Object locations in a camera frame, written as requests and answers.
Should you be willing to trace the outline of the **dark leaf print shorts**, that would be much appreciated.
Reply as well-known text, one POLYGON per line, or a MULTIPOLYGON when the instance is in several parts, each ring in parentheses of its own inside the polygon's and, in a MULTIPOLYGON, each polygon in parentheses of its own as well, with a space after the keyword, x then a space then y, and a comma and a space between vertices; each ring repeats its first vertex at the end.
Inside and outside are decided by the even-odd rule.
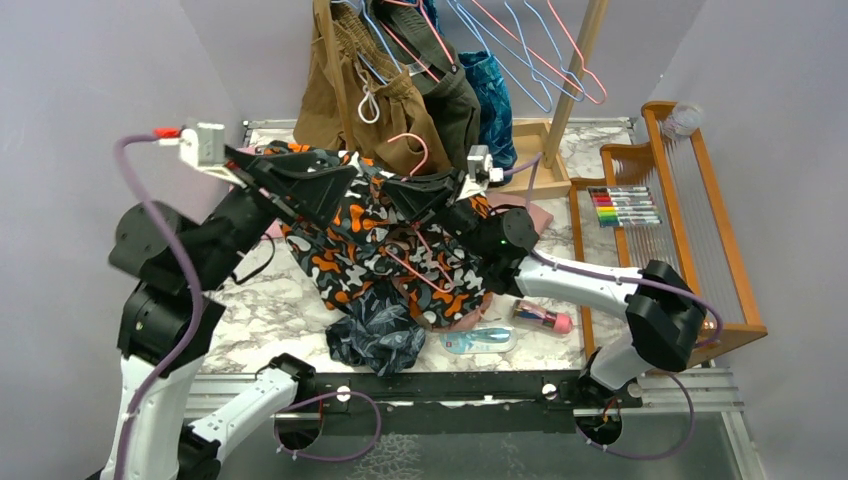
POLYGON ((344 316, 325 330, 332 360, 370 368, 378 376, 413 367, 426 331, 411 316, 406 300, 389 283, 378 283, 342 308, 344 316))

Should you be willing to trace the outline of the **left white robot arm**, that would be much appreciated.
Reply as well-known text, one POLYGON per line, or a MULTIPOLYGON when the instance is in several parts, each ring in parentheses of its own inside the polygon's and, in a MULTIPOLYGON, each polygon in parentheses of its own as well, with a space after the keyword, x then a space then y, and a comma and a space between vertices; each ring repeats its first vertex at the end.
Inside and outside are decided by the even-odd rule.
POLYGON ((256 155, 224 146, 183 162, 223 178, 232 190, 202 222, 153 200, 116 159, 138 203, 115 231, 110 264, 137 280, 121 315, 117 346, 122 397, 102 479, 214 479, 232 451, 273 415, 276 435, 302 455, 320 430, 324 398, 315 371, 289 354, 272 358, 233 399, 195 421, 185 418, 195 377, 224 314, 210 293, 278 220, 327 221, 331 201, 355 178, 349 162, 321 150, 256 155))

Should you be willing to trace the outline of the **pink wire hanger taken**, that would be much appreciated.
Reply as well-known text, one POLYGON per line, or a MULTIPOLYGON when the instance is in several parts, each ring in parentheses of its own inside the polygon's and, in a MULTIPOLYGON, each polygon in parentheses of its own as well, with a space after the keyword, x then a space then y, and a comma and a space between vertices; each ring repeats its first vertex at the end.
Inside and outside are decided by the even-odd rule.
MULTIPOLYGON (((407 181, 412 176, 414 176, 423 166, 426 165, 427 161, 429 160, 429 148, 428 148, 428 144, 419 135, 414 134, 414 133, 408 133, 408 132, 395 135, 394 137, 389 138, 387 140, 387 142, 393 143, 393 142, 395 142, 395 141, 397 141, 401 138, 404 138, 404 137, 408 137, 408 138, 412 138, 412 139, 416 140, 420 144, 421 149, 422 149, 421 159, 409 171, 409 173, 406 174, 402 178, 402 181, 407 181)), ((423 261, 432 260, 434 262, 435 257, 434 257, 433 251, 430 248, 430 245, 427 243, 425 237, 421 234, 421 232, 417 228, 412 228, 411 231, 418 238, 419 245, 425 250, 425 254, 423 256, 423 261)), ((440 273, 442 279, 444 280, 445 285, 443 287, 438 286, 433 280, 431 280, 429 277, 427 277, 425 274, 421 273, 417 269, 413 269, 408 262, 401 261, 392 252, 388 252, 388 254, 392 259, 394 259, 395 261, 397 261, 401 265, 403 265, 410 273, 412 273, 417 278, 421 279, 424 283, 429 285, 434 291, 439 292, 439 293, 443 293, 443 294, 447 294, 447 293, 450 293, 455 288, 455 283, 453 282, 453 279, 448 275, 446 270, 440 264, 434 262, 433 267, 435 268, 436 271, 438 271, 440 273)))

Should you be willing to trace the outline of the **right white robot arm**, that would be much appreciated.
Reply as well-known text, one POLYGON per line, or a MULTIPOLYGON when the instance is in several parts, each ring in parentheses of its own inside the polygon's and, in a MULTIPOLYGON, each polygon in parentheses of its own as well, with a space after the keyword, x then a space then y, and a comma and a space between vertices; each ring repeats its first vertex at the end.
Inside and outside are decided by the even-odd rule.
POLYGON ((577 380, 579 398, 600 407, 650 370, 681 372, 695 349, 707 309, 669 264, 609 267, 536 251, 539 235, 524 206, 477 205, 459 170, 388 178, 379 191, 407 226, 442 228, 480 262, 485 289, 590 307, 626 322, 625 335, 599 348, 577 380))

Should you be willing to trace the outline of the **orange camouflage shorts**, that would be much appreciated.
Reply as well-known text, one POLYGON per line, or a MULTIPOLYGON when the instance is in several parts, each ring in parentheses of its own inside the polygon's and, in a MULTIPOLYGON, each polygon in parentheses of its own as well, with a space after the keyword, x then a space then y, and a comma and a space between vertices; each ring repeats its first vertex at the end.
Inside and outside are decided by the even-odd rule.
POLYGON ((320 229, 306 220, 281 223, 287 248, 328 309, 342 309, 370 287, 378 283, 395 287, 393 280, 399 280, 427 319, 446 327, 478 308, 483 296, 491 292, 484 288, 478 273, 479 258, 437 225, 417 229, 430 245, 434 262, 453 279, 455 288, 450 293, 434 291, 389 256, 388 252, 392 252, 438 286, 445 285, 434 262, 423 261, 425 250, 412 228, 398 218, 395 208, 380 194, 382 182, 394 175, 373 159, 356 151, 325 150, 282 141, 273 141, 257 151, 263 155, 317 151, 321 158, 312 170, 346 164, 359 170, 329 227, 320 229))

